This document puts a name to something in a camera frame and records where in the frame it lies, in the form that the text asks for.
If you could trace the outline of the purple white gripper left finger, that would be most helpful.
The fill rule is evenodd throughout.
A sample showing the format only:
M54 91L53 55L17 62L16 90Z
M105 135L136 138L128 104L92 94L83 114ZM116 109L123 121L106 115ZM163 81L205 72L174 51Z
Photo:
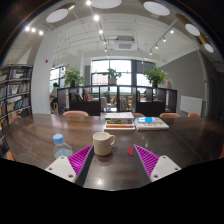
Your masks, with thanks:
M79 186L83 186L93 156L94 147L90 145L69 157L60 156L46 168L46 171Z

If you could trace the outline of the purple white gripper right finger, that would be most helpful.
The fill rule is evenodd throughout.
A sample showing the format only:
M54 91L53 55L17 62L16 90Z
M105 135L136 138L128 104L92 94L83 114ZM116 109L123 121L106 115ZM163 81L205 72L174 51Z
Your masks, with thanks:
M143 184L149 184L180 170L168 156L157 156L147 149L134 145L133 156Z

